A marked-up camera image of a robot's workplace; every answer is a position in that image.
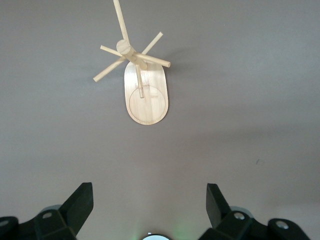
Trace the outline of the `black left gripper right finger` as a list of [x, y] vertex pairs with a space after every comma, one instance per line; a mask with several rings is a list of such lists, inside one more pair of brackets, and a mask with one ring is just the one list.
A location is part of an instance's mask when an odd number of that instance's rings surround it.
[[218, 185], [206, 187], [206, 212], [211, 223], [199, 240], [309, 240], [293, 221], [272, 218], [267, 225], [242, 210], [232, 210]]

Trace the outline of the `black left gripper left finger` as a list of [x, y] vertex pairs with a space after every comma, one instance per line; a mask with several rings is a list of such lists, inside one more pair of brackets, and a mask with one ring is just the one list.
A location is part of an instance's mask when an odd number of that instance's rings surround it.
[[0, 217], [0, 240], [78, 240], [93, 208], [93, 185], [83, 182], [63, 204], [49, 206], [26, 222]]

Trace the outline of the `wooden cup rack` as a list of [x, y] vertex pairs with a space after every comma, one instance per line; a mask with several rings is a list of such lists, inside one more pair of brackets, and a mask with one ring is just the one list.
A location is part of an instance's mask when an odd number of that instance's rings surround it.
[[128, 36], [125, 20], [119, 0], [113, 0], [122, 39], [116, 49], [104, 45], [100, 49], [118, 56], [110, 66], [97, 74], [93, 80], [97, 83], [123, 62], [128, 61], [124, 70], [125, 105], [129, 116], [141, 125], [153, 125], [160, 122], [169, 109], [167, 80], [164, 67], [169, 68], [169, 61], [148, 55], [148, 52], [163, 36], [159, 32], [142, 51], [136, 51]]

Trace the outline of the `brown table cover mat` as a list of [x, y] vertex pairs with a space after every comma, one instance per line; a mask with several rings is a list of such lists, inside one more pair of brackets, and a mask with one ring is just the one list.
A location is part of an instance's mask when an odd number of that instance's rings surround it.
[[0, 0], [0, 217], [21, 222], [83, 182], [79, 240], [197, 240], [206, 186], [262, 224], [320, 240], [320, 0], [119, 0], [128, 36], [171, 62], [169, 109], [127, 112], [113, 0]]

